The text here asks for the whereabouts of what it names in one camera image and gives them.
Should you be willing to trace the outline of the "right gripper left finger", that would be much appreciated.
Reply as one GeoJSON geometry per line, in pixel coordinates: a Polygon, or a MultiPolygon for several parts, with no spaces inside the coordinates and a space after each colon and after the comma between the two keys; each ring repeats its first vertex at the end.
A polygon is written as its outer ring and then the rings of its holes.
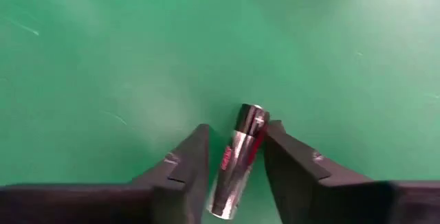
{"type": "Polygon", "coordinates": [[[0,186],[0,224],[201,224],[209,133],[198,125],[128,182],[0,186]]]}

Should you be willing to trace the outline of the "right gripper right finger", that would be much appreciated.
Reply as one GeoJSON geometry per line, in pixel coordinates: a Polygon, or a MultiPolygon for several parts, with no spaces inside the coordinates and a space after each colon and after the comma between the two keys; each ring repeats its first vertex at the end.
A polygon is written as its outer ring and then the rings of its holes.
{"type": "Polygon", "coordinates": [[[440,224],[440,180],[373,180],[269,123],[265,170],[282,224],[440,224]]]}

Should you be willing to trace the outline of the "small cylindrical battery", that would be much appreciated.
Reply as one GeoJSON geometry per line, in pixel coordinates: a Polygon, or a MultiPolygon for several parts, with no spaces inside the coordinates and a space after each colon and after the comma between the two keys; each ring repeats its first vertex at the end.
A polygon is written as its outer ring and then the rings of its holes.
{"type": "Polygon", "coordinates": [[[263,107],[241,105],[210,191],[207,211],[215,217],[234,218],[269,120],[263,107]]]}

